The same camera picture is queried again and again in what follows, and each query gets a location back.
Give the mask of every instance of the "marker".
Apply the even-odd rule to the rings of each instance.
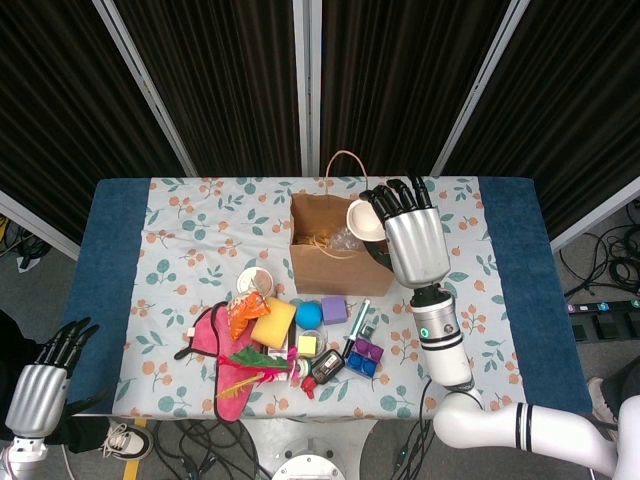
[[[344,350],[342,351],[342,358],[347,358],[351,353],[351,349],[353,348],[353,344],[356,341],[356,335],[362,326],[362,322],[364,321],[364,317],[367,316],[367,310],[369,310],[369,305],[371,305],[371,300],[365,298],[360,305],[360,311],[358,311],[358,315],[356,316],[355,321],[353,322],[353,327],[351,327],[351,333],[349,334],[349,338],[347,338],[347,343],[344,345]]]

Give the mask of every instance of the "floral tablecloth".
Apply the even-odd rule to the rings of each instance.
[[[386,180],[370,177],[370,186]],[[456,313],[476,385],[486,408],[525,401],[504,306],[500,276],[474,177],[426,179],[438,206],[451,258],[443,287],[456,297]],[[154,178],[131,298],[120,380],[113,413],[155,418],[206,418],[213,414],[215,359],[173,355],[187,344],[186,331],[208,306],[235,295],[238,275],[249,266],[274,276],[279,298],[298,295],[289,256],[290,196],[294,192],[356,198],[360,177]],[[410,313],[411,291],[394,282],[385,297],[371,298],[385,349],[372,380],[343,369],[309,400],[297,385],[253,389],[245,416],[417,417],[428,373]],[[362,297],[347,297],[350,309]],[[342,350],[351,322],[324,327]],[[445,391],[432,386],[425,411],[433,413]]]

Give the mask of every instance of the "sneaker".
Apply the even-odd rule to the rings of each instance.
[[[114,457],[125,462],[142,460],[153,449],[153,437],[145,428],[112,423],[101,448],[104,458]]]
[[[589,389],[589,396],[591,397],[591,403],[593,404],[593,416],[601,422],[618,424],[616,417],[613,416],[613,412],[609,409],[607,402],[602,395],[602,379],[599,377],[593,377],[587,382],[587,388]],[[609,430],[609,436],[614,442],[618,441],[618,431]]]

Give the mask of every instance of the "black curtain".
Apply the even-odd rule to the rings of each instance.
[[[553,238],[640,175],[640,2],[531,2],[446,175],[535,180]]]
[[[321,171],[347,148],[372,174],[428,173],[507,4],[325,0]],[[359,173],[352,162],[332,168]]]
[[[100,179],[183,174],[91,2],[0,3],[0,190],[79,242]]]
[[[290,0],[118,0],[202,175],[299,175]]]

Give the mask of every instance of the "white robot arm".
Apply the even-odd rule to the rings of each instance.
[[[55,431],[63,415],[67,388],[82,348],[98,330],[97,325],[84,330],[89,321],[86,318],[62,327],[34,364],[22,370],[5,421],[15,438],[2,451],[0,480],[45,477],[44,440]]]
[[[539,453],[597,470],[615,480],[640,479],[640,397],[628,399],[619,418],[620,438],[605,440],[579,415],[525,403],[485,412],[456,321],[454,299],[438,282],[449,272],[440,215],[420,177],[411,176],[415,197],[401,180],[360,195],[371,203],[385,229],[388,258],[369,253],[414,290],[413,316],[434,382],[450,393],[438,407],[434,428],[454,448],[504,446]]]

